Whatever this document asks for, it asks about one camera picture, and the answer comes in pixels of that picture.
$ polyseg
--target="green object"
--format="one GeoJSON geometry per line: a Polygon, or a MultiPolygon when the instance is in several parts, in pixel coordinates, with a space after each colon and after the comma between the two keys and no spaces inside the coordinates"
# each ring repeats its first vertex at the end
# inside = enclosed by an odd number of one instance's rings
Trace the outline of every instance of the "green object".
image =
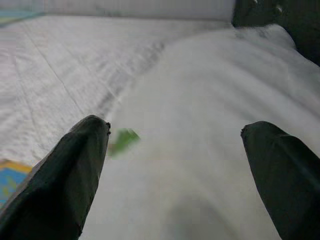
{"type": "Polygon", "coordinates": [[[131,144],[140,140],[140,137],[132,129],[121,129],[118,132],[115,143],[111,144],[108,155],[115,156],[118,153],[125,151],[131,144]]]}

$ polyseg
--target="white wall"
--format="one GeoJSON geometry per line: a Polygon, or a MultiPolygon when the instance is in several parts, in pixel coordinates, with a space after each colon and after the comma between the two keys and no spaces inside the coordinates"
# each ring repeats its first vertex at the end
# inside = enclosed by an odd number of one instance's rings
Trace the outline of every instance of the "white wall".
{"type": "Polygon", "coordinates": [[[0,0],[0,9],[47,13],[230,21],[235,0],[0,0]]]}

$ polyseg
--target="dark headboard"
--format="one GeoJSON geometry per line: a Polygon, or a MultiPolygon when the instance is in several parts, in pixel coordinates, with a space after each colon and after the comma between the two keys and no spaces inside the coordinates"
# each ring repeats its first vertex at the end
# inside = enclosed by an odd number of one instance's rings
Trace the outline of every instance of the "dark headboard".
{"type": "Polygon", "coordinates": [[[236,0],[232,24],[279,24],[291,35],[297,50],[320,66],[320,0],[236,0]]]}

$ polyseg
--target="white bedsheet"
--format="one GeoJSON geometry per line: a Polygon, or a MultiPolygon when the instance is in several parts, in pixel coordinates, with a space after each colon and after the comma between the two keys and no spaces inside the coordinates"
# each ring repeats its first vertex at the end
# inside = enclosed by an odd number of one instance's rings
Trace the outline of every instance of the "white bedsheet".
{"type": "Polygon", "coordinates": [[[228,26],[44,16],[0,28],[0,160],[35,165],[83,117],[109,120],[167,44],[228,26]]]}
{"type": "Polygon", "coordinates": [[[320,68],[277,26],[171,45],[112,121],[141,141],[104,165],[80,239],[279,240],[241,129],[269,121],[320,156],[319,93],[320,68]]]}

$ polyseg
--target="crumpled sheet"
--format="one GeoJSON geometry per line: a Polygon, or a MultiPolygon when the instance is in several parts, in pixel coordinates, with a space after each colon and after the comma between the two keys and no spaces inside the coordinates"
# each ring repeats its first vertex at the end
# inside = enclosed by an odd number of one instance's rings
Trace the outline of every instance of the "crumpled sheet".
{"type": "Polygon", "coordinates": [[[168,46],[112,121],[140,141],[107,158],[81,240],[280,240],[241,130],[268,121],[320,156],[320,68],[280,27],[168,46]]]}

